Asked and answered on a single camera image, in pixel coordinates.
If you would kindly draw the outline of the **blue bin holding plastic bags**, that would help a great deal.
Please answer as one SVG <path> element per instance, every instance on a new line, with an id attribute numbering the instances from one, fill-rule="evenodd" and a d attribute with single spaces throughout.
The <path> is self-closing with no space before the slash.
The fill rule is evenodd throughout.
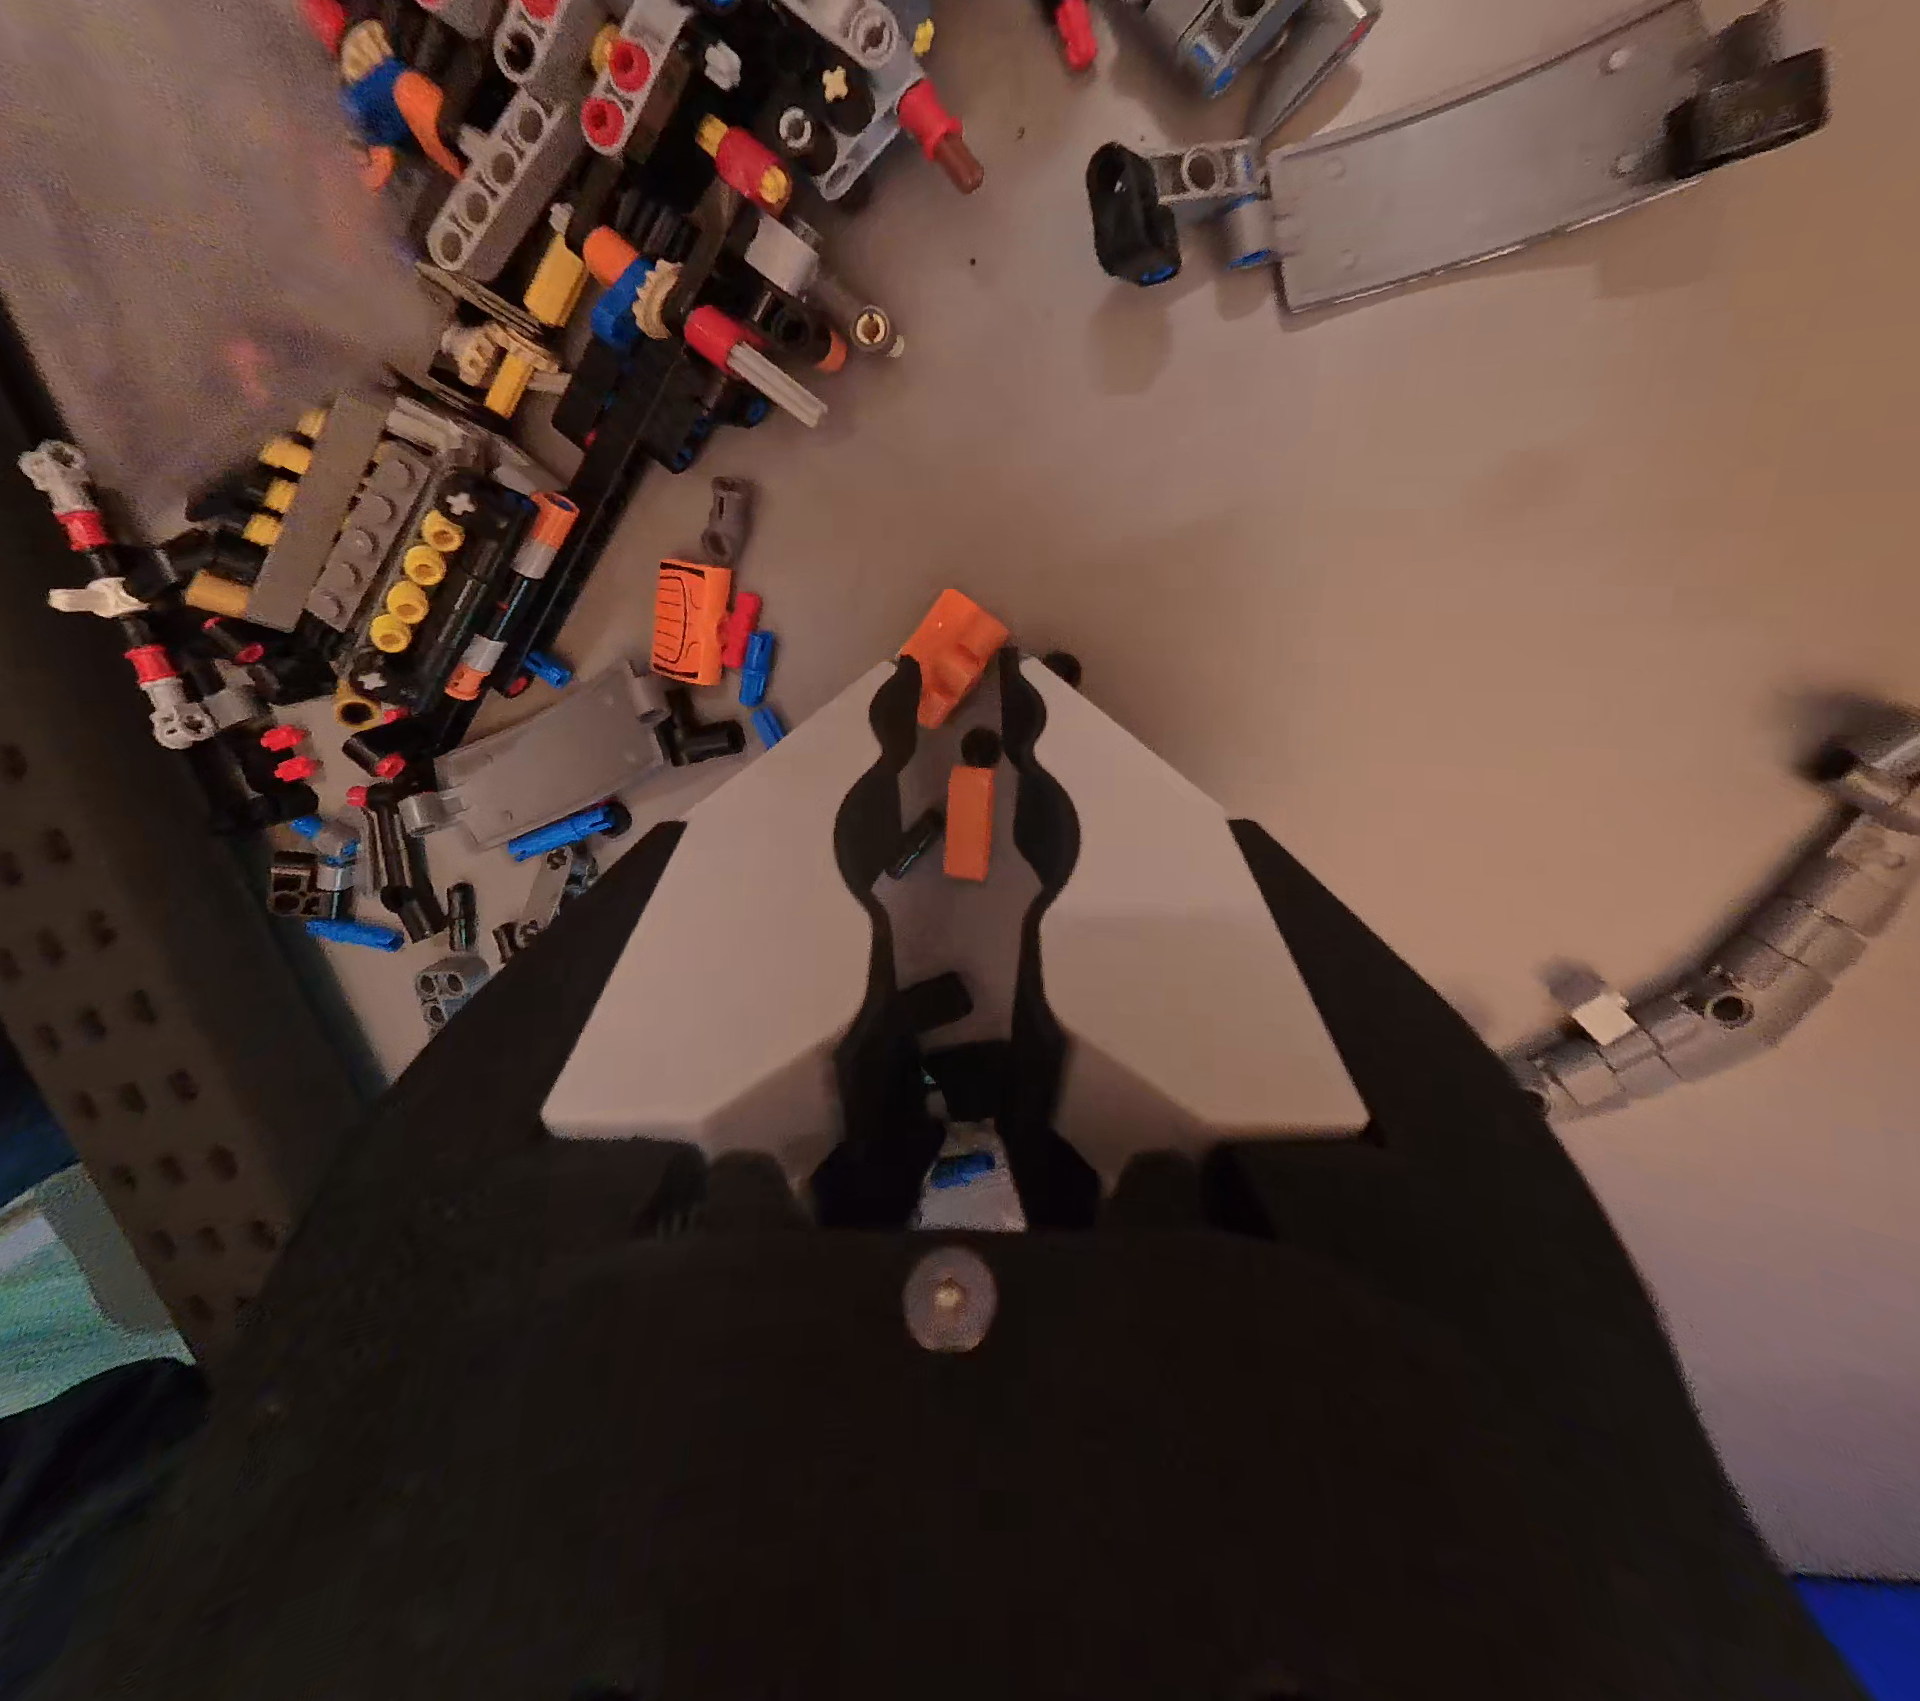
<path id="1" fill-rule="evenodd" d="M 1918 1579 L 1797 1575 L 1822 1632 L 1870 1697 L 1918 1697 Z"/>

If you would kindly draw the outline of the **orange lego bracket piece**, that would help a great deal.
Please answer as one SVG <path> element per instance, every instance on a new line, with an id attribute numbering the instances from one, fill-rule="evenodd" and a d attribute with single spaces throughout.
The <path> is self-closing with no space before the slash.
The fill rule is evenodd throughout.
<path id="1" fill-rule="evenodd" d="M 979 686 L 1010 629 L 958 588 L 943 588 L 898 659 L 918 670 L 918 728 L 939 730 Z"/>

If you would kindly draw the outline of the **black perforated mat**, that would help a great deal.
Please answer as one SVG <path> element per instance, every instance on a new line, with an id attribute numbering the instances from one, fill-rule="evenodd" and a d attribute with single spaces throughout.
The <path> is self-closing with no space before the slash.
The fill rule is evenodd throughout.
<path id="1" fill-rule="evenodd" d="M 253 1327 L 363 1084 L 197 751 L 149 733 L 126 643 L 61 614 L 82 558 L 16 456 L 57 434 L 4 322 L 4 1035 L 133 1252 L 219 1371 Z"/>

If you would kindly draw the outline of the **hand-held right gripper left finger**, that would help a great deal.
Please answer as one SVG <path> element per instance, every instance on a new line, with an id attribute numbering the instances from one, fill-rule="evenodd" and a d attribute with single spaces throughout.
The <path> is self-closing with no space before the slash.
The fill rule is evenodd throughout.
<path id="1" fill-rule="evenodd" d="M 884 885 L 922 677 L 881 660 L 703 798 L 541 1109 L 560 1142 L 770 1161 L 829 1227 L 907 1228 L 943 1146 L 928 1036 L 955 970 L 899 976 Z"/>

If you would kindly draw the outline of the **scattered loose lego pieces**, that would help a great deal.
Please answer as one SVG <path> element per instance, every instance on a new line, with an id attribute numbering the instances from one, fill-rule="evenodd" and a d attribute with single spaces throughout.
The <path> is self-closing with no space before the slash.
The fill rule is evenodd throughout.
<path id="1" fill-rule="evenodd" d="M 436 759 L 467 744 L 475 703 L 444 688 L 478 684 L 467 660 L 508 656 L 486 634 L 508 607 L 537 604 L 575 514 L 563 493 L 523 493 L 478 467 L 429 475 L 418 445 L 379 448 L 348 520 L 348 588 L 370 589 L 342 593 L 374 614 L 348 632 L 270 632 L 248 617 L 241 582 L 290 537 L 304 453 L 294 440 L 270 445 L 263 479 L 233 492 L 253 503 L 233 544 L 197 527 L 120 545 L 69 442 L 39 442 L 20 471 L 87 567 L 50 607 L 111 619 L 157 739 L 207 769 L 229 765 L 241 832 L 290 837 L 275 850 L 270 910 L 312 943 L 410 961 L 434 1035 L 595 884 L 632 829 L 626 795 L 641 788 L 492 850 L 452 825 L 407 832 L 399 800 L 431 788 Z M 744 751 L 737 721 L 706 719 L 681 684 L 661 688 L 671 769 L 659 777 Z"/>

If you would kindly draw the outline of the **lego subassembly with curved panel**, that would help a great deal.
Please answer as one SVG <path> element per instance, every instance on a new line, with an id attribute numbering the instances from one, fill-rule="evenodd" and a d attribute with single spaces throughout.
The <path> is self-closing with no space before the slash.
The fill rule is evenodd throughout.
<path id="1" fill-rule="evenodd" d="M 1110 0 L 1199 94 L 1246 84 L 1246 131 L 1173 150 L 1102 143 L 1087 165 L 1099 268 L 1154 287 L 1183 232 L 1275 268 L 1290 312 L 1450 274 L 1693 186 L 1825 130 L 1830 58 L 1769 0 L 1710 31 L 1653 0 L 1493 83 L 1278 143 L 1361 50 L 1374 0 Z"/>

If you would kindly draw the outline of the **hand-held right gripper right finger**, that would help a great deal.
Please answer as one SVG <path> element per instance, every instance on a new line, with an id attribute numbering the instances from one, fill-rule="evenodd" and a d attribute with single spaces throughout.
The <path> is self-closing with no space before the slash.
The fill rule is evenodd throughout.
<path id="1" fill-rule="evenodd" d="M 1368 1114 L 1227 806 L 1039 659 L 1001 659 L 1020 917 L 997 1131 L 1025 1228 L 1135 1158 L 1349 1142 Z"/>

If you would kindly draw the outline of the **loose grey curved lego panel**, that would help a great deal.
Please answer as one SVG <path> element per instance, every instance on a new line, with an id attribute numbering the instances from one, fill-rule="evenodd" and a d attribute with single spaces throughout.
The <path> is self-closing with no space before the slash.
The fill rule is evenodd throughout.
<path id="1" fill-rule="evenodd" d="M 431 788 L 399 800 L 412 835 L 459 829 L 475 850 L 592 809 L 671 769 L 661 681 L 621 660 L 543 713 L 469 740 L 434 765 Z"/>

